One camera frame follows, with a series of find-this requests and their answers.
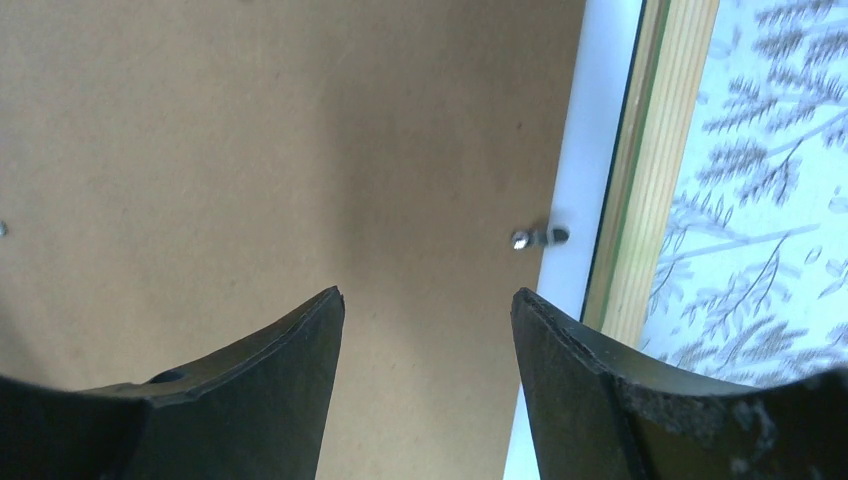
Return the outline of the wooden picture frame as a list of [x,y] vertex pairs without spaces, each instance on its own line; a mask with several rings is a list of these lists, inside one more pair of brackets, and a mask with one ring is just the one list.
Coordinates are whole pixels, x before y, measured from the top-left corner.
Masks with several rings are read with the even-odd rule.
[[719,4],[645,1],[626,50],[582,320],[633,349],[648,300]]

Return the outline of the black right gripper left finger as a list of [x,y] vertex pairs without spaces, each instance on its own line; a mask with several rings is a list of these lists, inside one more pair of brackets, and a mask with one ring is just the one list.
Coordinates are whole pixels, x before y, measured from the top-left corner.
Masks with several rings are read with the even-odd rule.
[[327,288],[149,381],[64,391],[3,378],[5,479],[312,479],[345,318]]

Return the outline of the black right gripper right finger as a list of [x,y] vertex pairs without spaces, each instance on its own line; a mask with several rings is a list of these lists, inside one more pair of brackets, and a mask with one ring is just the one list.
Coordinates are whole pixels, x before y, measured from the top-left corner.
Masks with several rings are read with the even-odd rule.
[[511,325],[544,479],[843,479],[847,372],[770,388],[695,374],[529,289]]

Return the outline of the brown cardboard backing board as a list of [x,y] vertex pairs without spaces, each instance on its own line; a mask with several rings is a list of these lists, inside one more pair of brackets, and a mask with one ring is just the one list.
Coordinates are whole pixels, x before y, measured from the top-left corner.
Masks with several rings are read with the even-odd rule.
[[337,286],[321,479],[499,479],[582,1],[5,1],[1,371],[142,382]]

